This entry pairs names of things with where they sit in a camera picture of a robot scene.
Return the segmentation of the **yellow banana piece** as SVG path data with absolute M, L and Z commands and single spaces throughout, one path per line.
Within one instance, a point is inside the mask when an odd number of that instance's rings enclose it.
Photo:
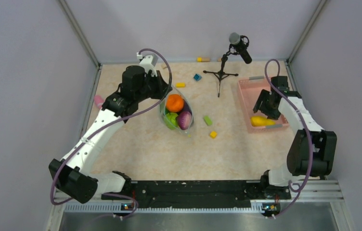
M 276 124 L 274 120 L 268 119 L 263 116 L 252 116 L 250 117 L 250 122 L 253 127 L 273 126 Z

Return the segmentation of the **orange tangerine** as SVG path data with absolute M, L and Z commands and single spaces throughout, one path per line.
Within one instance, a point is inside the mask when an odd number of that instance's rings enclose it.
M 173 113 L 180 112 L 184 107 L 184 99 L 179 94 L 171 94 L 167 97 L 166 109 Z

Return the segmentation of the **clear zip top bag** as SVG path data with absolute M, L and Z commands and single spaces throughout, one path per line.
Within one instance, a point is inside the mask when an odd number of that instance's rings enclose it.
M 186 97 L 172 86 L 172 89 L 159 104 L 159 118 L 171 131 L 190 136 L 194 125 L 194 113 Z

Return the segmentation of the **green lettuce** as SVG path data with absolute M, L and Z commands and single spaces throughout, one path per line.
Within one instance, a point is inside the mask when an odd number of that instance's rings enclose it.
M 173 113 L 170 112 L 168 110 L 165 110 L 165 114 L 164 114 L 164 123 L 167 126 L 167 128 L 169 128 L 170 130 L 175 130 L 177 129 L 178 126 L 178 114 L 177 113 Z

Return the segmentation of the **purple onion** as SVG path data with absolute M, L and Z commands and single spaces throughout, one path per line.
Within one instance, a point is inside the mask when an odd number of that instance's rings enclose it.
M 177 124 L 181 130 L 187 130 L 192 122 L 192 114 L 189 111 L 183 111 L 177 116 Z

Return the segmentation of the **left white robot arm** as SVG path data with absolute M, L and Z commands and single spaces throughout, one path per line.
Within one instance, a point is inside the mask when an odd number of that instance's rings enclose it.
M 122 74 L 122 83 L 102 104 L 101 110 L 78 143 L 61 160 L 53 159 L 48 168 L 52 177 L 50 201 L 62 205 L 72 199 L 85 204 L 100 186 L 125 199 L 131 193 L 130 184 L 117 173 L 97 179 L 90 175 L 91 168 L 110 138 L 130 118 L 142 115 L 165 99 L 172 90 L 173 76 L 168 81 L 155 68 L 128 66 Z

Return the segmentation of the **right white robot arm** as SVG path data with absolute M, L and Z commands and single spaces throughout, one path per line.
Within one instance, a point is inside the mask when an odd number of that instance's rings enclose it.
M 301 95 L 292 91 L 286 76 L 268 79 L 270 90 L 262 90 L 253 111 L 270 120 L 284 116 L 294 139 L 286 163 L 265 172 L 268 180 L 259 185 L 265 198 L 273 198 L 279 187 L 286 187 L 303 178 L 327 176 L 332 172 L 337 135 L 322 128 L 306 109 Z

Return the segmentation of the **pink plastic basket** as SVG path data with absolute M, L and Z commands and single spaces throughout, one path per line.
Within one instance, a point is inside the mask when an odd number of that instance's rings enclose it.
M 267 105 L 271 87 L 265 77 L 249 77 L 238 80 L 238 97 L 244 115 L 244 121 L 248 133 L 272 132 L 289 127 L 289 123 L 283 115 L 273 124 L 255 126 L 252 117 L 268 118 L 264 111 L 269 112 L 272 108 Z

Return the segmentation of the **yellow rectangular block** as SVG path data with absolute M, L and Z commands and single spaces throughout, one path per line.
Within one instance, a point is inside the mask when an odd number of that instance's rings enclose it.
M 177 88 L 185 88 L 186 87 L 186 84 L 185 83 L 176 83 L 175 85 Z

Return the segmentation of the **pink cylindrical tool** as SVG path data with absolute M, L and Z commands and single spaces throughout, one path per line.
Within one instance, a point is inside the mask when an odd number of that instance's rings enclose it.
M 105 99 L 100 95 L 95 95 L 93 100 L 94 100 L 94 105 L 100 110 L 102 108 Z

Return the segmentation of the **teal square block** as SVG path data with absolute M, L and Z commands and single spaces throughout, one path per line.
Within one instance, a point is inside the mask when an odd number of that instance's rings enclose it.
M 195 81 L 199 81 L 199 80 L 201 80 L 202 79 L 202 77 L 199 75 L 199 74 L 195 74 L 194 75 L 194 80 Z

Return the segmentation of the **green block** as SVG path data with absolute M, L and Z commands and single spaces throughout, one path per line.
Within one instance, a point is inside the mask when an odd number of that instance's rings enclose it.
M 211 126 L 211 125 L 213 124 L 211 118 L 210 118 L 209 116 L 207 116 L 207 115 L 205 115 L 205 116 L 203 117 L 203 120 L 204 120 L 204 122 L 205 122 L 205 124 L 206 124 L 207 126 Z

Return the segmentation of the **yellow cube block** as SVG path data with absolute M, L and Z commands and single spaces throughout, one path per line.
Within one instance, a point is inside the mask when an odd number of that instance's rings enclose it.
M 211 131 L 209 136 L 212 138 L 212 139 L 215 139 L 217 137 L 218 133 L 216 131 Z

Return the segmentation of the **yellow and wood block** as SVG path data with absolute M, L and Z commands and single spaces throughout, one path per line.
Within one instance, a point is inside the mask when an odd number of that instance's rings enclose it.
M 205 62 L 210 62 L 211 58 L 209 58 L 209 57 L 197 57 L 196 61 L 200 62 L 200 63 L 202 63 L 202 62 L 205 63 Z

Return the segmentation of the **black microphone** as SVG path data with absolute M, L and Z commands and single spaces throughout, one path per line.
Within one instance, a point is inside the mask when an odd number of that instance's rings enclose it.
M 229 35 L 229 49 L 232 55 L 240 55 L 246 64 L 252 63 L 252 57 L 248 52 L 249 39 L 247 36 L 235 32 Z

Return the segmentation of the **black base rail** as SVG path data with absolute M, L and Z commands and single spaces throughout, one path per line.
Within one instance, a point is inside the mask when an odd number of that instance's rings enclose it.
M 127 175 L 121 192 L 104 192 L 102 200 L 128 196 L 139 208 L 228 209 L 249 208 L 255 200 L 291 199 L 287 187 L 271 186 L 267 176 L 259 180 L 138 180 Z

